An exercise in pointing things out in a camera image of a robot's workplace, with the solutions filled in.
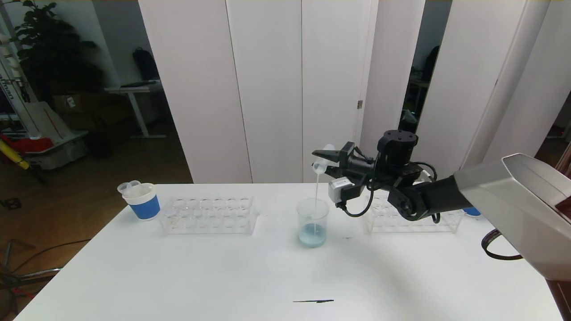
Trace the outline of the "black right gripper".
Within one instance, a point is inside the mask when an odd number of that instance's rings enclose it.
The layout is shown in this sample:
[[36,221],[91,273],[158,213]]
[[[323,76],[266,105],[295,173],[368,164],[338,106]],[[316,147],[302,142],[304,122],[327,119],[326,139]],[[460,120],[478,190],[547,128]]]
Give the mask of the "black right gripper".
[[339,150],[314,150],[312,155],[328,162],[339,162],[339,167],[327,166],[324,173],[332,178],[348,177],[350,179],[373,179],[375,175],[375,158],[365,155],[354,142],[347,142]]

